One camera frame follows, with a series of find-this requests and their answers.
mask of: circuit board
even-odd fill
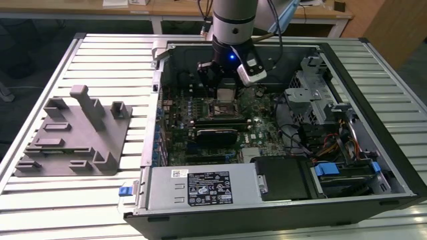
[[[216,103],[214,98],[194,97],[183,90],[171,91],[167,94],[168,99],[163,101],[168,165],[190,165],[188,159],[206,156],[226,156],[226,163],[243,163],[243,148],[258,148],[260,156],[284,155],[286,146],[279,136],[275,118],[271,116],[275,96],[276,93],[264,94],[264,89],[256,86],[246,88],[238,100],[224,104]],[[192,127],[192,121],[196,119],[246,120],[247,127],[239,129],[236,142],[232,145],[200,147],[195,142],[198,129]]]

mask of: gray plastic holder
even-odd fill
[[[103,106],[90,98],[86,85],[72,86],[70,96],[78,106],[62,98],[46,104],[47,118],[15,167],[18,177],[118,173],[132,107],[122,101]]]

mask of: metal slatted table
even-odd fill
[[[126,223],[118,208],[119,187],[140,175],[147,110],[155,70],[151,67],[154,42],[202,41],[192,35],[88,34],[75,39],[59,63],[28,119],[0,165],[0,239],[144,239]],[[369,43],[358,39],[284,38],[286,42],[327,42],[353,76],[374,110],[423,180],[427,180],[427,108]],[[104,105],[124,101],[134,107],[130,129],[115,176],[11,176],[35,131],[47,116],[46,100],[68,96],[72,85],[90,86],[90,95]],[[335,82],[342,99],[346,96]],[[120,206],[132,206],[128,197]],[[216,236],[208,239],[425,239],[425,204],[394,210],[338,227]]]

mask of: power supply label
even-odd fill
[[[188,173],[188,205],[232,204],[232,183],[228,171]]]

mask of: white table leg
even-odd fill
[[[329,33],[329,38],[339,38],[345,31],[349,19],[338,19],[335,25],[333,26],[331,32]]]
[[[162,20],[162,16],[151,16],[152,32],[158,35],[163,34]]]

